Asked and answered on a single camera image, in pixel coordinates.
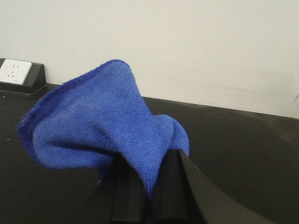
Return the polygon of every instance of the black plastic surface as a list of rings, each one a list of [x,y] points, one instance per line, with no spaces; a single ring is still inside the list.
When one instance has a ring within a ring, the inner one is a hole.
[[[73,216],[81,213],[97,187],[96,170],[42,168],[18,140],[21,116],[55,87],[49,84],[31,95],[0,91],[0,223],[73,224]],[[186,129],[190,158],[202,178],[202,196],[210,198],[202,201],[205,217],[214,217],[214,223],[244,218],[245,213],[235,210],[238,203],[267,220],[249,223],[299,223],[298,119],[153,98],[145,101],[153,114],[168,114]],[[218,204],[230,208],[220,210]]]
[[[5,61],[4,58],[0,58],[0,67],[4,61]],[[32,63],[30,71],[23,85],[15,85],[10,83],[0,82],[0,90],[35,93],[45,85],[46,85],[46,77],[45,77],[44,65],[39,63]]]

